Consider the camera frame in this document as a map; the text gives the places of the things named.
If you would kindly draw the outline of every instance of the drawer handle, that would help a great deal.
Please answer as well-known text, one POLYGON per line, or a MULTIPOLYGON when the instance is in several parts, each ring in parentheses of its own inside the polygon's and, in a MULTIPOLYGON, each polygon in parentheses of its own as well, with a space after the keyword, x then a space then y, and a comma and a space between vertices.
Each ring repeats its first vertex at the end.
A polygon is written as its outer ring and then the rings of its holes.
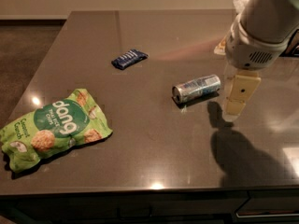
POLYGON ((121 209, 118 207, 117 208, 117 217, 119 220, 124 220, 124 221, 133 221, 133 220, 148 220, 150 219, 152 216, 152 208, 151 206, 149 207, 149 213, 146 215, 146 216, 143 216, 143 217, 123 217, 121 215, 121 209))
POLYGON ((252 210, 237 212, 239 218, 255 217, 299 217, 298 210, 252 210))

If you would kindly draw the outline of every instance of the candy bar wrapper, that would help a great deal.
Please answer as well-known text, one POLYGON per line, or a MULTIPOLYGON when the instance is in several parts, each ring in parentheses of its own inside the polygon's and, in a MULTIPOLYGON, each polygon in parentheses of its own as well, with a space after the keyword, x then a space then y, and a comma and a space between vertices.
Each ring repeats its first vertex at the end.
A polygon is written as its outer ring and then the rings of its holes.
POLYGON ((113 60, 111 63, 114 67, 124 70, 132 64, 139 63, 149 57, 146 53, 143 53, 136 49, 130 49, 128 52, 113 60))
POLYGON ((0 130, 2 150, 15 173, 72 146, 107 138, 112 130, 101 108, 85 89, 28 113, 0 130))

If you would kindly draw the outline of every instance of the soda can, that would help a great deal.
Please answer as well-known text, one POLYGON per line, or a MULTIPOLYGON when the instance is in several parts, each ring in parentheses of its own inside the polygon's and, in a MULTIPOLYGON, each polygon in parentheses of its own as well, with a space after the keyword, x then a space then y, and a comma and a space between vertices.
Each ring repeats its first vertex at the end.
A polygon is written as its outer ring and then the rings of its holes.
POLYGON ((221 80, 216 75, 199 77, 172 88, 173 99, 177 104, 183 104, 203 95, 218 91, 221 80))

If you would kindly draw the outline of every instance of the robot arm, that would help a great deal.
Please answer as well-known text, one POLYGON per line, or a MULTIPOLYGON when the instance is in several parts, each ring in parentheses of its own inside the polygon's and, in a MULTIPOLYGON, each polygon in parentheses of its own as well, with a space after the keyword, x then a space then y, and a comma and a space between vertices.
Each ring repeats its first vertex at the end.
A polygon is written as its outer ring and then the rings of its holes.
POLYGON ((259 86, 257 70, 269 66, 288 47, 299 25, 298 1, 249 0, 236 16, 225 46, 228 63, 238 69, 224 109, 226 120, 239 116, 259 86))

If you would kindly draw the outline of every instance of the can lid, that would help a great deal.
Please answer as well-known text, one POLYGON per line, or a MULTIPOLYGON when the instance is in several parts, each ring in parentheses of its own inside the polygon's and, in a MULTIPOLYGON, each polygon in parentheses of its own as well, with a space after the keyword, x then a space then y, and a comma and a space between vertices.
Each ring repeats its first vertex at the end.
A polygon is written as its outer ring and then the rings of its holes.
POLYGON ((180 92, 178 90, 178 87, 173 87, 172 88, 172 95, 173 95, 173 99, 175 100, 175 102, 177 104, 180 104, 182 101, 181 101, 181 95, 180 95, 180 92))

